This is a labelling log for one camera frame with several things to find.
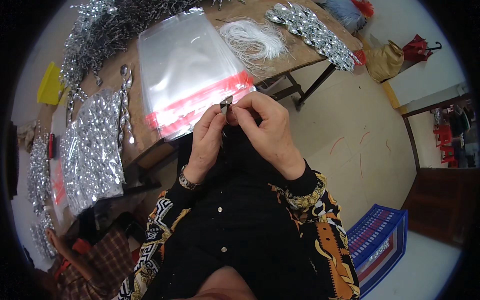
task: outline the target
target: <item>plaid fabric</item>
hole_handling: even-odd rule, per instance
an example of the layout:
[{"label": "plaid fabric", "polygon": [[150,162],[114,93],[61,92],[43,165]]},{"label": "plaid fabric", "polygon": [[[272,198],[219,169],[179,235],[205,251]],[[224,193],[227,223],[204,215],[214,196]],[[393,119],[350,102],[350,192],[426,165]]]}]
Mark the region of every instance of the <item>plaid fabric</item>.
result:
[{"label": "plaid fabric", "polygon": [[[82,257],[101,278],[97,278],[97,281],[93,278],[85,280],[70,265],[58,279],[59,299],[112,299],[117,295],[122,280],[135,265],[125,234],[116,228],[112,228]],[[55,271],[60,262],[61,258],[57,257],[51,270]]]}]

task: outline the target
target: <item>wooden table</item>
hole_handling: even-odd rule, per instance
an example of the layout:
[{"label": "wooden table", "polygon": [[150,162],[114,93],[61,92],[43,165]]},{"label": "wooden table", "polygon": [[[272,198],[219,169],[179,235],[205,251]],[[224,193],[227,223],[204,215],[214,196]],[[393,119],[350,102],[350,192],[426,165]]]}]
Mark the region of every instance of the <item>wooden table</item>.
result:
[{"label": "wooden table", "polygon": [[[215,27],[220,27],[223,24],[223,22],[218,21],[218,19],[228,20],[236,16],[247,16],[259,23],[264,23],[266,22],[264,19],[265,12],[278,3],[277,0],[246,1],[247,4],[245,5],[236,0],[232,0],[232,2],[224,1],[221,11],[217,9],[217,6],[213,8],[210,7],[209,1],[203,1],[202,3],[204,4],[206,17]],[[360,41],[348,33],[337,20],[321,9],[317,4],[311,0],[298,0],[296,2],[314,11],[319,20],[322,21],[328,29],[333,31],[350,50],[355,51],[361,49]],[[300,108],[304,100],[315,91],[315,89],[335,70],[335,68],[333,65],[330,65],[323,74],[320,74],[320,77],[312,87],[310,87],[306,93],[303,93],[300,86],[295,82],[293,77],[291,77],[290,72],[323,61],[326,57],[316,53],[311,47],[307,46],[299,36],[289,33],[284,26],[280,26],[280,28],[286,38],[288,51],[295,59],[289,55],[267,61],[266,64],[268,68],[266,70],[266,75],[274,79],[286,75],[292,81],[293,86],[276,93],[274,97],[281,99],[295,92],[299,92],[302,98],[297,102],[297,106]],[[89,73],[82,81],[81,88],[88,95],[94,94],[100,88],[111,87],[114,90],[118,90],[122,84],[120,66],[132,63],[133,85],[129,91],[129,112],[135,143],[124,143],[122,161],[126,173],[140,170],[140,174],[147,174],[148,172],[146,170],[152,169],[158,161],[165,161],[164,158],[172,157],[173,153],[175,153],[175,149],[171,144],[164,143],[157,131],[153,131],[145,125],[139,70],[140,64],[136,39],[130,41],[127,48],[127,52],[120,52],[115,57],[104,62],[104,67],[98,74],[103,80],[101,87],[96,86],[95,78],[92,73]],[[260,82],[261,80],[258,78],[254,80],[255,84]]]}]

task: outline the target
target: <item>patterned sleeve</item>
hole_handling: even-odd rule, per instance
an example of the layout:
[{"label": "patterned sleeve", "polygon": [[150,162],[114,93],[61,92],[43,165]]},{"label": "patterned sleeve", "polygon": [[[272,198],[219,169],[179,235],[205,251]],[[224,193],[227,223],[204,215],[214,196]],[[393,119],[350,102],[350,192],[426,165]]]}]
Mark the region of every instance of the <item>patterned sleeve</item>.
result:
[{"label": "patterned sleeve", "polygon": [[194,198],[177,181],[168,191],[163,191],[152,213],[148,216],[147,242],[140,248],[140,258],[123,282],[118,293],[119,300],[141,299],[160,269],[165,254],[165,242],[178,222],[190,211]]},{"label": "patterned sleeve", "polygon": [[325,176],[307,165],[305,173],[294,181],[285,191],[275,186],[272,190],[284,195],[290,205],[319,290],[329,299],[358,300],[359,281],[340,220],[341,207],[327,191]]}]

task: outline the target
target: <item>hand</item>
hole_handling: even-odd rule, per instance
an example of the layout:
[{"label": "hand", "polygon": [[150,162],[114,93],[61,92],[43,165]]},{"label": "hand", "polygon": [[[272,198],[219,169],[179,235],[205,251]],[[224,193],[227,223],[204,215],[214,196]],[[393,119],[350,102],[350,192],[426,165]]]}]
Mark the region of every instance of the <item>hand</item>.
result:
[{"label": "hand", "polygon": [[192,154],[183,170],[185,178],[192,183],[201,183],[216,162],[225,116],[216,104],[206,110],[193,129]]},{"label": "hand", "polygon": [[72,251],[65,244],[65,241],[63,240],[63,238],[57,236],[55,234],[55,232],[53,230],[51,230],[50,228],[47,228],[45,230],[45,234],[46,234],[47,239],[50,242],[50,244],[52,244],[53,247],[55,247],[55,249],[57,249],[58,253],[60,253],[63,257],[68,259],[68,256],[70,255],[70,253],[72,253]]},{"label": "hand", "polygon": [[[286,108],[267,95],[251,92],[232,106],[232,112],[255,150],[285,179],[303,174],[305,161],[292,142]],[[260,126],[252,117],[255,112],[262,118]]]}]

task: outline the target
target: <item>bundle of white thread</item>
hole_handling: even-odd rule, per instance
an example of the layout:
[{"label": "bundle of white thread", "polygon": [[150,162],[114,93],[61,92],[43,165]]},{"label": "bundle of white thread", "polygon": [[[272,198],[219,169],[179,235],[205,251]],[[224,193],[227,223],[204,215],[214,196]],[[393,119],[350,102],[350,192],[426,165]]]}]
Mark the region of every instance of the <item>bundle of white thread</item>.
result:
[{"label": "bundle of white thread", "polygon": [[288,52],[285,39],[272,23],[258,24],[247,17],[228,21],[218,30],[227,45],[243,65],[255,76],[262,76],[265,60]]}]

